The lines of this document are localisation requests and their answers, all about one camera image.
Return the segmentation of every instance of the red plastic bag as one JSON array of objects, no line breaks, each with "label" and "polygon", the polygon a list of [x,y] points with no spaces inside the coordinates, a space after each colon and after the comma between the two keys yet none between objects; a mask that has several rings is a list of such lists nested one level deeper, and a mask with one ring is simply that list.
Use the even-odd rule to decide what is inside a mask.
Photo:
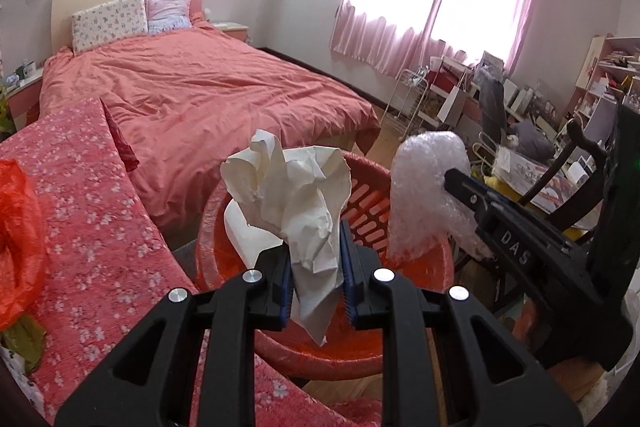
[{"label": "red plastic bag", "polygon": [[15,160],[0,160],[0,331],[42,289],[44,224],[33,185]]}]

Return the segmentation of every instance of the patterned white pillow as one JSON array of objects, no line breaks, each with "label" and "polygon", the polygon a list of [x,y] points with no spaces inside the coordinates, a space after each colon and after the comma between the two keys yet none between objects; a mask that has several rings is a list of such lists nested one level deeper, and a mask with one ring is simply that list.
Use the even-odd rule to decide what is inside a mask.
[{"label": "patterned white pillow", "polygon": [[116,0],[74,13],[71,28],[76,55],[120,39],[147,35],[145,0]]}]

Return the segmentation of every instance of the bedspread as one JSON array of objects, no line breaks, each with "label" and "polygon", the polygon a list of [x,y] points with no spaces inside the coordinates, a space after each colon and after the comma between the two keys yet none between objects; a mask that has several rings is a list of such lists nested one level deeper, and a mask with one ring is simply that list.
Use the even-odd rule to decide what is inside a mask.
[{"label": "bedspread", "polygon": [[[46,218],[47,279],[30,310],[47,329],[33,380],[47,420],[171,288],[193,285],[132,187],[99,100],[44,118],[0,144],[30,175]],[[257,425],[378,425],[380,404],[328,409],[255,357]]]},{"label": "bedspread", "polygon": [[351,89],[200,26],[78,57],[62,50],[44,71],[44,116],[87,97],[105,101],[140,160],[131,180],[163,233],[202,213],[220,163],[258,128],[286,148],[353,133],[364,152],[380,131]]}]

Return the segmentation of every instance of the pillow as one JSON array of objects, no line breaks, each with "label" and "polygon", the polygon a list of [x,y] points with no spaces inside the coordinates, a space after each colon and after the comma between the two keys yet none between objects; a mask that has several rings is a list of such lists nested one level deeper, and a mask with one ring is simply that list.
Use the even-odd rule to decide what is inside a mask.
[{"label": "pillow", "polygon": [[76,55],[128,37],[147,35],[145,0],[116,0],[71,16]]},{"label": "pillow", "polygon": [[193,28],[190,6],[191,0],[146,0],[149,34]]}]

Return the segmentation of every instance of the green cloth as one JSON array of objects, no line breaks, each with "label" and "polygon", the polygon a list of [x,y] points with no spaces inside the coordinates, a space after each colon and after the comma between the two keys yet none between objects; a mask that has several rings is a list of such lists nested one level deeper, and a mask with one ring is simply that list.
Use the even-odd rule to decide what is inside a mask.
[{"label": "green cloth", "polygon": [[30,314],[23,313],[18,321],[0,331],[4,347],[24,358],[27,375],[40,365],[47,331]]}]

